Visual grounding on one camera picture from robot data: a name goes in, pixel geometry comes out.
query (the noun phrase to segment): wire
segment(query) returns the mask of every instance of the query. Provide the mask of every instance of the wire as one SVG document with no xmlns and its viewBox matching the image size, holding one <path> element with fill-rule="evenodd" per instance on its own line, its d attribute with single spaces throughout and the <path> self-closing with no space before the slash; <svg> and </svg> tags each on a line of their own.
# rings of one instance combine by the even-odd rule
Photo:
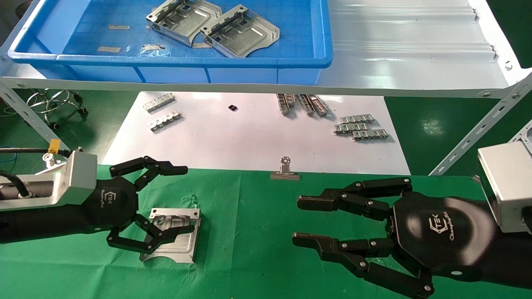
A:
<svg viewBox="0 0 532 299">
<path fill-rule="evenodd" d="M 0 171 L 0 177 L 4 177 L 8 179 L 11 183 L 13 183 L 13 185 L 15 185 L 16 189 L 19 191 L 20 196 L 27 197 L 30 195 L 30 193 L 26 189 L 26 186 L 24 186 L 24 183 L 22 182 L 22 180 L 16 175 L 12 173 Z"/>
<path fill-rule="evenodd" d="M 13 148 L 12 146 L 0 146 L 0 148 Z M 16 153 L 15 156 L 13 156 L 13 159 L 11 160 L 0 160 L 0 162 L 13 162 L 16 160 Z"/>
<path fill-rule="evenodd" d="M 31 147 L 28 147 L 28 148 L 25 148 L 25 147 L 0 148 L 0 154 L 5 154 L 5 153 L 18 153 L 18 154 L 21 154 L 21 153 L 37 153 L 37 154 L 46 154 L 46 153 L 48 153 L 48 149 L 47 148 L 31 148 Z M 57 153 L 60 154 L 63 157 L 68 158 L 68 157 L 70 157 L 70 154 L 72 154 L 72 151 L 67 150 L 67 149 L 60 149 Z"/>
</svg>

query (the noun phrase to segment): floor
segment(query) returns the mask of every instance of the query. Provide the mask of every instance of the floor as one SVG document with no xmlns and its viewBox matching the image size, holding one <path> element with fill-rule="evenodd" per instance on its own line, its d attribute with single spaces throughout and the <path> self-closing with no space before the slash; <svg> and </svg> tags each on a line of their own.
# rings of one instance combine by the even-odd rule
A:
<svg viewBox="0 0 532 299">
<path fill-rule="evenodd" d="M 523 9 L 529 0 L 488 0 L 495 17 L 512 45 L 523 68 L 532 67 L 529 12 Z M 29 96 L 27 90 L 19 91 Z M 131 108 L 136 92 L 81 92 L 89 111 L 86 120 L 69 108 L 53 116 L 63 125 L 57 134 L 70 146 L 81 146 L 103 159 L 114 136 Z M 386 104 L 413 175 L 426 175 L 497 103 L 496 99 L 461 98 L 386 98 Z M 0 116 L 5 115 L 0 103 Z M 477 172 L 476 150 L 507 142 L 531 118 L 532 94 L 529 94 L 490 130 L 467 154 L 452 166 L 447 175 L 472 176 Z M 0 146 L 46 147 L 47 143 L 20 117 L 0 118 Z M 12 160 L 0 155 L 0 161 Z M 26 154 L 15 161 L 0 162 L 0 169 L 16 174 L 35 173 L 44 168 L 40 155 Z"/>
</svg>

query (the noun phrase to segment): aluminum part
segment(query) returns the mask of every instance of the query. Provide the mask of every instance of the aluminum part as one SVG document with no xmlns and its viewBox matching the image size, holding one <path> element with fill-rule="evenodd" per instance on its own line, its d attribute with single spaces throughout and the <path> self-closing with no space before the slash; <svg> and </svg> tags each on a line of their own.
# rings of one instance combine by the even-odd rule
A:
<svg viewBox="0 0 532 299">
<path fill-rule="evenodd" d="M 176 263 L 194 263 L 198 230 L 201 224 L 200 209 L 162 209 L 154 207 L 149 214 L 149 219 L 153 225 L 161 230 L 194 225 L 194 231 L 190 234 L 178 235 L 173 243 L 161 245 L 152 254 L 141 253 L 139 259 L 142 262 L 152 258 L 165 257 L 172 259 Z M 151 236 L 146 235 L 144 241 L 149 242 L 151 239 Z"/>
<path fill-rule="evenodd" d="M 189 47 L 206 23 L 222 15 L 222 8 L 205 0 L 167 0 L 147 17 L 148 26 Z"/>
<path fill-rule="evenodd" d="M 239 4 L 201 28 L 205 42 L 233 58 L 269 47 L 279 39 L 280 30 L 266 19 Z"/>
</svg>

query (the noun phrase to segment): metal clip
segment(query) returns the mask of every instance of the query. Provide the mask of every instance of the metal clip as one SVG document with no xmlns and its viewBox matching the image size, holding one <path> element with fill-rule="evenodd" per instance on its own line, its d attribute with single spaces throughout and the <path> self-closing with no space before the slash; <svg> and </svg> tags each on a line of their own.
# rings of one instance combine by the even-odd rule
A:
<svg viewBox="0 0 532 299">
<path fill-rule="evenodd" d="M 281 170 L 279 172 L 271 172 L 270 179 L 299 181 L 301 179 L 301 176 L 299 175 L 299 173 L 291 173 L 290 172 L 290 158 L 282 157 L 281 158 Z"/>
</svg>

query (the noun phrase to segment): blue tray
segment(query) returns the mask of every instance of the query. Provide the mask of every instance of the blue tray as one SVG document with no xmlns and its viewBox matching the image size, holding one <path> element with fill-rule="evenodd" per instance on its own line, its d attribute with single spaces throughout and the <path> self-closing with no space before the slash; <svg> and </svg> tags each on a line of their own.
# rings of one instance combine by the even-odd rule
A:
<svg viewBox="0 0 532 299">
<path fill-rule="evenodd" d="M 146 16 L 162 2 L 40 0 L 9 57 L 51 79 L 147 83 L 314 85 L 321 69 L 332 63 L 327 0 L 210 0 L 223 12 L 243 4 L 280 29 L 277 42 L 243 59 L 190 48 L 147 29 Z M 109 25 L 130 29 L 110 30 Z M 201 35 L 196 42 L 203 42 Z M 143 56 L 147 44 L 165 50 Z M 120 51 L 99 52 L 100 46 Z"/>
</svg>

